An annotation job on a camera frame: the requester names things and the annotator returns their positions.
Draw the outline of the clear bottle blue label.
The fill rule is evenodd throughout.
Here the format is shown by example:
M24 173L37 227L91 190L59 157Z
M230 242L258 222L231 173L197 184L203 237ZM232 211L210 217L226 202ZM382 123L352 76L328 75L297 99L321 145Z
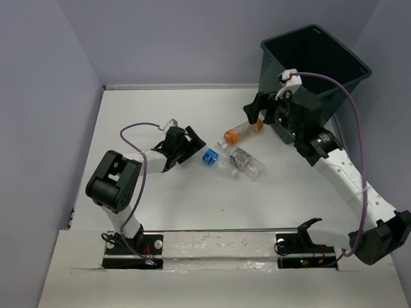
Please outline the clear bottle blue label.
M237 175L228 158L217 151L205 147L200 150L200 159L203 165L212 169L216 174L225 178L234 178Z

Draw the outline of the Pocari Sweat labelled bottle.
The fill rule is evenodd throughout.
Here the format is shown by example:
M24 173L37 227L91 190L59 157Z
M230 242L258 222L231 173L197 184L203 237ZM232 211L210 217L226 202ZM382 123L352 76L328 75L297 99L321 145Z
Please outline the Pocari Sweat labelled bottle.
M240 147L223 143L221 149L228 154L234 168L246 174L251 180L257 181L265 170L265 165Z

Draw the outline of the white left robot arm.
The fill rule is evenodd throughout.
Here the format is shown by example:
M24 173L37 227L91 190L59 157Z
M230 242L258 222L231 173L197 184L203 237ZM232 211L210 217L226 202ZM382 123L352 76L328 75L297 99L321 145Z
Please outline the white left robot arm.
M107 151L88 181L85 193L109 217L115 235L113 244L127 253L135 253L143 243L143 225L134 216L136 206L130 202L137 181L144 189L150 173L165 173L204 149L206 143L188 126L172 126L165 139L149 151L138 151L136 158L114 150Z

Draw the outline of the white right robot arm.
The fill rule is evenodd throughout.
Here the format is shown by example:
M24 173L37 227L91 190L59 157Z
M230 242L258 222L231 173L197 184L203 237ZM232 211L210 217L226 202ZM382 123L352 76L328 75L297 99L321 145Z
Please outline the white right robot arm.
M328 180L358 219L357 223L309 219L297 228L295 243L300 250L334 246L373 265L404 245L410 234L410 211L398 211L362 180L342 143L321 123L322 106L316 95L259 92L243 110L251 124L265 112L263 123L277 124L290 133L297 152Z

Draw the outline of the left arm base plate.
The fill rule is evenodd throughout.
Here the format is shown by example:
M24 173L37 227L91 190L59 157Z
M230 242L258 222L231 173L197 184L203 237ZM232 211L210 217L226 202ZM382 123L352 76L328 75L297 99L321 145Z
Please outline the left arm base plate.
M132 246L129 239L126 245L114 232L102 233L101 238L105 241L101 266L106 270L159 270L163 267L163 234L145 232L139 246Z

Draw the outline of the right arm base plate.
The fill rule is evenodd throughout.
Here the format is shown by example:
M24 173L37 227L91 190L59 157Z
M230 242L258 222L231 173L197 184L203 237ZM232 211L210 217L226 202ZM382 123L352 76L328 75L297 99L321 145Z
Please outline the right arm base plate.
M322 268L338 257L333 247L304 243L297 233L276 234L274 251L280 270Z

